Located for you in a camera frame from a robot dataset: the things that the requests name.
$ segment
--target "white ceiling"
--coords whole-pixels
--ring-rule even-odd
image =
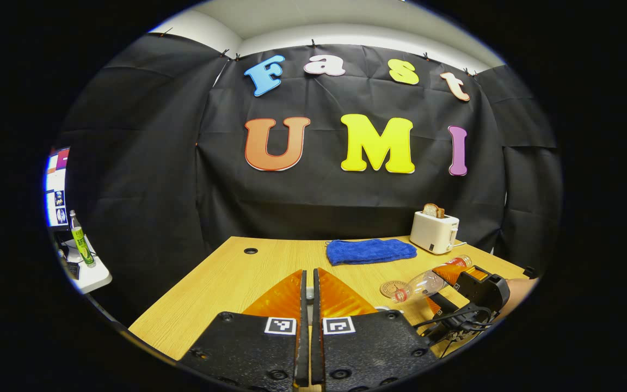
[[[192,9],[213,17],[244,40],[303,25],[367,24],[442,42],[490,67],[504,64],[498,55],[448,20],[400,0],[211,0]]]

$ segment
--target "white desk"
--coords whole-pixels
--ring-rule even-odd
[[[89,245],[90,251],[95,253],[94,247],[91,246],[89,239],[84,235],[87,244]],[[69,255],[67,255],[67,260],[72,263],[78,263],[79,266],[79,280],[72,279],[72,283],[81,293],[88,293],[92,290],[96,290],[98,287],[103,287],[110,283],[113,280],[113,277],[110,275],[110,271],[103,264],[103,261],[100,260],[99,256],[94,256],[94,260],[96,265],[94,268],[89,268],[87,264],[82,259],[82,256],[79,254],[79,250],[77,250],[77,244],[74,243],[74,240],[71,239],[65,242],[65,245],[69,247]]]

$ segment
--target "blue towel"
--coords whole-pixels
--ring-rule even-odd
[[[331,265],[369,265],[417,256],[417,249],[410,243],[397,239],[369,239],[366,241],[341,241],[328,243],[325,251]]]

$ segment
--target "white wall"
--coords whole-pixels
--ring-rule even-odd
[[[487,64],[475,59],[475,57],[435,40],[400,30],[365,24],[313,24],[277,30],[244,40],[237,52],[244,56],[279,47],[311,45],[311,39],[316,44],[368,45],[419,55],[427,52],[431,59],[453,65],[458,69],[468,68],[471,74],[474,70],[481,72],[490,69]]]
[[[151,30],[150,33],[164,33],[168,29],[171,29],[169,34],[190,38],[219,52],[229,49],[226,55],[232,59],[236,57],[235,53],[238,52],[237,49],[243,41],[218,20],[194,10],[185,10],[177,14]]]

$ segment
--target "yellow letter m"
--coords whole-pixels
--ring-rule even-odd
[[[386,124],[383,134],[379,136],[371,122],[363,114],[346,114],[340,119],[348,126],[348,158],[340,166],[345,171],[363,172],[366,162],[361,159],[361,150],[374,170],[381,168],[390,153],[386,170],[391,173],[413,173],[415,165],[410,161],[410,130],[413,123],[407,119],[394,117]]]

